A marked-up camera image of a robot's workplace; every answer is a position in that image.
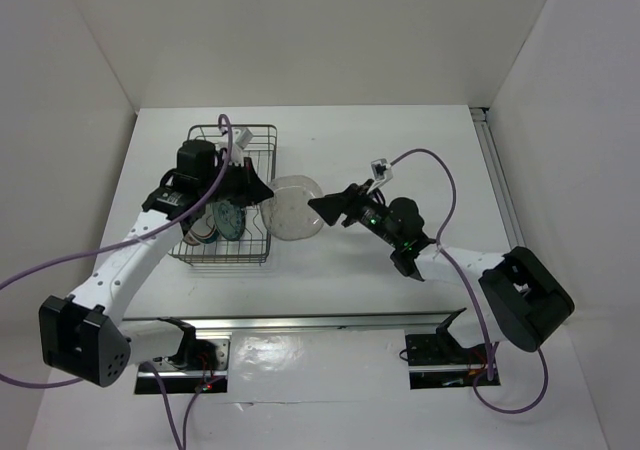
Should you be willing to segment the blue floral plate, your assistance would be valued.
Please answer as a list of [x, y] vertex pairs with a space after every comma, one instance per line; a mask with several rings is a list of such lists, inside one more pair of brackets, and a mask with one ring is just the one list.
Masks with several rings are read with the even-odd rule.
[[239, 241], [242, 238], [246, 228], [246, 214], [228, 215], [225, 200], [214, 202], [212, 212], [221, 237], [228, 241]]

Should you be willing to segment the clear glass plate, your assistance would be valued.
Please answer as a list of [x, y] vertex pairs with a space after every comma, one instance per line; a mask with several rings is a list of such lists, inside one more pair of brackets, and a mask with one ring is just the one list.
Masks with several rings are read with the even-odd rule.
[[305, 240], [324, 227], [324, 221], [308, 205], [310, 200], [324, 196], [313, 179], [304, 175], [281, 176], [268, 187], [273, 197], [261, 202], [259, 209], [271, 236], [281, 241]]

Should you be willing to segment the white plate orange sunburst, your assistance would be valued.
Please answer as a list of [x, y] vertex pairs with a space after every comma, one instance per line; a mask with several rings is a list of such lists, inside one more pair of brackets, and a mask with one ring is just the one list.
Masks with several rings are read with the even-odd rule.
[[209, 228], [206, 225], [206, 220], [209, 216], [212, 216], [212, 215], [205, 215], [199, 220], [197, 220], [193, 224], [193, 226], [190, 228], [190, 230], [187, 232], [187, 234], [183, 237], [183, 241], [187, 245], [191, 245], [191, 246], [205, 245], [202, 242], [202, 238], [205, 236], [206, 233], [209, 232]]

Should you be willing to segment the white plate teal rim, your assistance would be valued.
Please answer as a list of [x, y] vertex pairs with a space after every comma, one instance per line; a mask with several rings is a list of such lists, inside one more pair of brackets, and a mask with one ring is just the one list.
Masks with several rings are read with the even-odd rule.
[[212, 244], [219, 239], [220, 233], [216, 227], [213, 216], [209, 216], [206, 220], [206, 225], [209, 228], [209, 232], [202, 238], [202, 242], [205, 245]]

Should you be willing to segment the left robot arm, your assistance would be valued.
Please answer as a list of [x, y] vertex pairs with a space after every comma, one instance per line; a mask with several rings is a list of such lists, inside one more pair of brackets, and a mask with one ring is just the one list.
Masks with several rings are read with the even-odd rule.
[[174, 317], [121, 327], [133, 297], [208, 205], [247, 207], [271, 197], [244, 142], [187, 140], [176, 165], [142, 204], [125, 239], [102, 265], [64, 298], [50, 296], [39, 309], [43, 360], [100, 387], [112, 385], [125, 367], [163, 358], [184, 369], [214, 346], [194, 326]]

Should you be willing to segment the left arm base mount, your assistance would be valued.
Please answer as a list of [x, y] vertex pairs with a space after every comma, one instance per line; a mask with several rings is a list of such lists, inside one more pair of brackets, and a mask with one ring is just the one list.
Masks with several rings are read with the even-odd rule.
[[135, 395], [159, 395], [154, 373], [169, 395], [227, 392], [231, 335], [197, 330], [192, 347], [179, 355], [181, 331], [137, 337], [131, 342], [130, 363], [137, 366]]

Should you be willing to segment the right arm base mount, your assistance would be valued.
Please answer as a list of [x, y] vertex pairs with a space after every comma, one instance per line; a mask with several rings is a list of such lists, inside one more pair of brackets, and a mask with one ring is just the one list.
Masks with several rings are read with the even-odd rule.
[[487, 353], [483, 344], [460, 347], [448, 335], [413, 333], [405, 335], [405, 348], [399, 358], [408, 365], [411, 390], [454, 389], [478, 386], [499, 386], [497, 368], [488, 380]]

